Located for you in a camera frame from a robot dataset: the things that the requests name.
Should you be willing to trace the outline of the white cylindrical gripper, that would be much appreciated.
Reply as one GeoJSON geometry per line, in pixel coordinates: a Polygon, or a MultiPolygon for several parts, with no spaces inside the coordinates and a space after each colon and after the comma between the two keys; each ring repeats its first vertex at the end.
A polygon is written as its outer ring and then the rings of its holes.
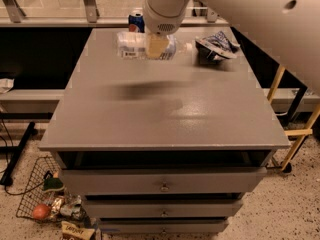
{"type": "Polygon", "coordinates": [[[158,59],[166,50],[169,39],[166,35],[175,33],[185,17],[190,0],[144,0],[143,17],[149,32],[146,36],[146,55],[158,59]]]}

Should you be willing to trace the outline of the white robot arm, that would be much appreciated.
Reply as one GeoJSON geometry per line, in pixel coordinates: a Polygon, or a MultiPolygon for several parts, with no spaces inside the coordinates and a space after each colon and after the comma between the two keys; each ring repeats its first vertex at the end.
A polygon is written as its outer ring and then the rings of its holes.
{"type": "MultiPolygon", "coordinates": [[[[177,32],[190,0],[144,0],[153,33],[177,32]]],[[[320,93],[320,0],[200,0],[232,27],[320,93]]]]}

